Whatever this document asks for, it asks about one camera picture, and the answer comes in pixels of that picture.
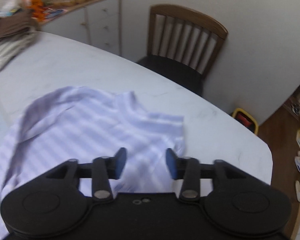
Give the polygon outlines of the purple white striped shirt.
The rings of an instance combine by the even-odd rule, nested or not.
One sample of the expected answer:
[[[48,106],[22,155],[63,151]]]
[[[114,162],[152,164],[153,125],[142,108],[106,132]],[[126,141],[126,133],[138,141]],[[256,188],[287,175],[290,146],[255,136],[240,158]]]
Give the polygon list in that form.
[[[183,117],[149,112],[133,92],[64,87],[38,98],[0,146],[0,204],[15,188],[69,160],[89,163],[127,150],[113,193],[172,191],[166,150],[185,151]],[[8,234],[0,215],[0,239]]]

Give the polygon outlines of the folded brown and beige clothes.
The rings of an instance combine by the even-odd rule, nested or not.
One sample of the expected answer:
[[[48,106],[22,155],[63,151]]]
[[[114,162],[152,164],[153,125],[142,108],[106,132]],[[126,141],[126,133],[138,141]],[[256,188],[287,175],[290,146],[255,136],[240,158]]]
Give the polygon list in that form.
[[[0,16],[0,71],[26,49],[37,36],[37,22],[23,10],[12,16]]]

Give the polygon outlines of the yellow black bin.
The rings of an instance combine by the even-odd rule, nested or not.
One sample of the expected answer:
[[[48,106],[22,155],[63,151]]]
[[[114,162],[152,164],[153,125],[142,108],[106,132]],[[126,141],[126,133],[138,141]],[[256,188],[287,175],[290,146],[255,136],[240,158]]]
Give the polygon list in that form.
[[[231,116],[255,135],[258,134],[258,123],[247,111],[242,108],[236,108]]]

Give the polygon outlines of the brown wooden chair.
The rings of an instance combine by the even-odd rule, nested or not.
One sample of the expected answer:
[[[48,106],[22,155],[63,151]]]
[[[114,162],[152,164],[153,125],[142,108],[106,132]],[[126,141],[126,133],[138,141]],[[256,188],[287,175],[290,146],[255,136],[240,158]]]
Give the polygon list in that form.
[[[202,96],[228,30],[202,12],[175,4],[150,7],[147,54],[137,64]]]

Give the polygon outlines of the white drawer cabinet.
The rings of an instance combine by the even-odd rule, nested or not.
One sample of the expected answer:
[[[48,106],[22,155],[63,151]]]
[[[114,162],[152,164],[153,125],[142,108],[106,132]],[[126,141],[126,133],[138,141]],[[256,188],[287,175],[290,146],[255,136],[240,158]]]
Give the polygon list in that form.
[[[40,24],[43,32],[122,55],[121,0],[92,0]]]

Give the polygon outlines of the orange snack bag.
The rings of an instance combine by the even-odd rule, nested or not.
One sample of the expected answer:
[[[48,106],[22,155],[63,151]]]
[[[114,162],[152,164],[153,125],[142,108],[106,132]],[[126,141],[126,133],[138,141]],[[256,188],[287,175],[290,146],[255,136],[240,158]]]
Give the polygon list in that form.
[[[33,18],[36,18],[38,22],[45,20],[44,4],[42,0],[21,0],[24,7],[31,11]]]

